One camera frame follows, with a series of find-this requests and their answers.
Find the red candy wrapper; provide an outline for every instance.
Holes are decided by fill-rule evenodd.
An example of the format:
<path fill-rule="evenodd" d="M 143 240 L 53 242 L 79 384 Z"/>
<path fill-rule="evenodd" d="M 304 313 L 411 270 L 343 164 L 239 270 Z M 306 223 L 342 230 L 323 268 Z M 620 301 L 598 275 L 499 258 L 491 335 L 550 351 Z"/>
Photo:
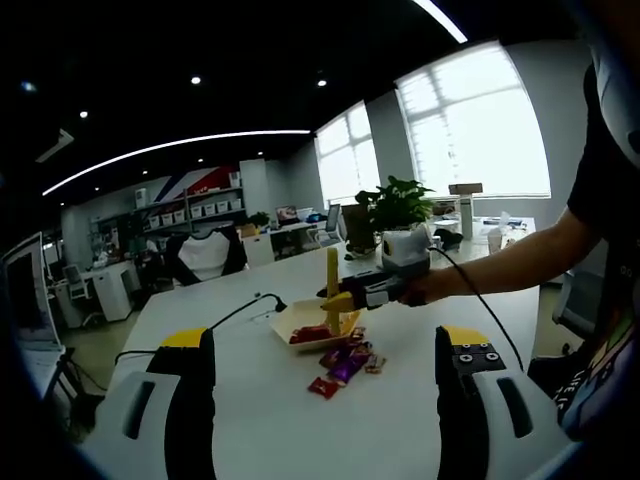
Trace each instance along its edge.
<path fill-rule="evenodd" d="M 307 387 L 307 390 L 313 393 L 317 393 L 318 395 L 322 395 L 327 400 L 331 399 L 336 392 L 338 391 L 338 384 L 334 382 L 330 382 L 328 380 L 324 380 L 320 377 L 317 377 L 311 385 Z"/>
<path fill-rule="evenodd" d="M 302 327 L 293 331 L 291 338 L 289 338 L 289 343 L 293 345 L 296 343 L 315 342 L 317 340 L 331 338 L 331 336 L 331 332 L 326 325 Z"/>

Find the office desk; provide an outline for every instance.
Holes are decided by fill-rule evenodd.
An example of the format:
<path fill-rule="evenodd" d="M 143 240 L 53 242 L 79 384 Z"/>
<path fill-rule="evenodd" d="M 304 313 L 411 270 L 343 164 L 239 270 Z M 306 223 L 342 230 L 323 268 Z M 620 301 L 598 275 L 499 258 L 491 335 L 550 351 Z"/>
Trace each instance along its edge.
<path fill-rule="evenodd" d="M 527 223 L 527 232 L 514 235 L 534 231 L 533 220 Z M 475 227 L 478 232 L 484 228 Z M 486 255 L 485 242 L 480 237 L 465 242 L 455 256 L 462 261 Z M 342 257 L 342 276 L 375 263 L 375 258 L 345 262 Z M 322 249 L 155 295 L 123 350 L 154 349 L 177 330 L 211 326 L 257 292 L 274 292 L 287 303 L 313 298 L 325 285 L 325 272 Z M 485 297 L 525 368 L 533 348 L 538 295 L 536 287 Z M 289 351 L 271 331 L 270 319 L 261 315 L 273 306 L 272 299 L 265 299 L 215 331 L 212 448 L 219 478 L 435 478 L 440 459 L 436 327 L 449 324 L 482 331 L 505 364 L 517 368 L 509 344 L 477 298 L 449 298 L 419 308 L 390 304 L 364 312 L 360 322 L 376 352 L 388 358 L 383 373 L 360 373 L 326 401 L 306 390 L 316 376 L 326 373 L 318 365 L 320 355 Z M 150 356 L 121 358 L 110 388 L 130 372 L 146 369 L 149 360 Z"/>
<path fill-rule="evenodd" d="M 129 293 L 140 289 L 133 262 L 114 263 L 104 268 L 82 273 L 84 280 L 93 281 L 100 306 L 109 322 L 124 320 L 133 310 Z"/>
<path fill-rule="evenodd" d="M 261 267 L 276 261 L 271 237 L 284 233 L 302 233 L 303 230 L 309 229 L 323 229 L 325 225 L 326 222 L 324 221 L 318 223 L 298 222 L 291 225 L 285 225 L 279 230 L 269 230 L 260 235 L 243 238 L 242 243 L 244 244 L 244 249 L 247 253 L 247 262 L 249 267 Z"/>

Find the ceiling light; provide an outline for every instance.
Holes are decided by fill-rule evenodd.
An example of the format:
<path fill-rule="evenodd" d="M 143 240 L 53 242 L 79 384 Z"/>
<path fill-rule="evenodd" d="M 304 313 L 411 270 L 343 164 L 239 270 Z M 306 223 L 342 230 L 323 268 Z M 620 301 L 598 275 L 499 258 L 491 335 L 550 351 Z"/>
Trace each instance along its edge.
<path fill-rule="evenodd" d="M 455 23 L 447 17 L 431 0 L 413 0 L 420 5 L 435 21 L 442 25 L 458 43 L 465 43 L 467 37 L 460 31 Z"/>
<path fill-rule="evenodd" d="M 27 82 L 27 81 L 21 82 L 21 83 L 20 83 L 20 86 L 22 87 L 22 89 L 23 89 L 25 92 L 31 92 L 31 93 L 33 93 L 33 92 L 37 92 L 37 91 L 38 91 L 38 89 L 36 88 L 36 86 L 35 86 L 33 83 L 31 83 L 31 82 Z"/>
<path fill-rule="evenodd" d="M 42 192 L 42 196 L 44 197 L 45 195 L 49 195 L 51 192 L 57 190 L 63 185 L 66 185 L 67 183 L 72 182 L 76 178 L 80 178 L 81 176 L 86 175 L 89 172 L 93 172 L 94 170 L 98 170 L 99 168 L 106 167 L 107 165 L 111 165 L 115 162 L 119 162 L 120 160 L 124 160 L 125 158 L 134 157 L 142 153 L 153 152 L 154 150 L 160 150 L 161 148 L 175 147 L 176 145 L 184 145 L 185 143 L 203 142 L 205 140 L 216 140 L 220 138 L 254 137 L 259 135 L 309 135 L 310 133 L 310 130 L 254 130 L 250 132 L 217 133 L 215 135 L 206 135 L 204 137 L 185 138 L 183 140 L 176 140 L 174 142 L 161 143 L 152 147 L 142 148 L 134 152 L 125 153 L 124 155 L 120 155 L 110 160 L 106 160 L 102 163 L 98 163 L 97 165 L 94 165 L 92 167 L 85 168 L 84 170 L 75 173 L 68 178 L 65 178 L 61 182 L 56 183 L 53 187 L 48 188 L 47 190 Z"/>

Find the paper tray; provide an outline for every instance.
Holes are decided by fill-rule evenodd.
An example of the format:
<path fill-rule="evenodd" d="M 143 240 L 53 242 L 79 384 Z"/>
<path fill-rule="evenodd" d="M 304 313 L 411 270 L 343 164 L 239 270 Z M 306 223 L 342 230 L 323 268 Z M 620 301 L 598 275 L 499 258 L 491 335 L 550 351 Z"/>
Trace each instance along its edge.
<path fill-rule="evenodd" d="M 314 342 L 290 344 L 289 339 L 293 331 L 301 327 L 310 327 L 324 323 L 327 312 L 320 306 L 325 302 L 324 298 L 313 300 L 303 300 L 290 304 L 286 310 L 281 312 L 271 323 L 271 328 L 278 334 L 287 346 L 296 351 L 318 350 L 339 345 L 349 338 L 351 332 L 358 323 L 360 311 L 340 314 L 341 335 L 339 337 L 326 338 Z"/>

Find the window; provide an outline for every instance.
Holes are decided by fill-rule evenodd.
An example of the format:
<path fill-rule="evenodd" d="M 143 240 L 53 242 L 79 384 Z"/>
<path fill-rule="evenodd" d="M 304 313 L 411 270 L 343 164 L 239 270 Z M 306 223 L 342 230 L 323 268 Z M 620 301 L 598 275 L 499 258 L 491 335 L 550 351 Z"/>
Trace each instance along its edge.
<path fill-rule="evenodd" d="M 380 185 L 371 127 L 360 102 L 318 131 L 322 196 L 327 206 L 355 203 L 360 190 Z"/>
<path fill-rule="evenodd" d="M 550 196 L 533 107 L 498 43 L 423 67 L 398 89 L 416 179 L 434 196 L 475 182 L 483 184 L 479 196 Z"/>

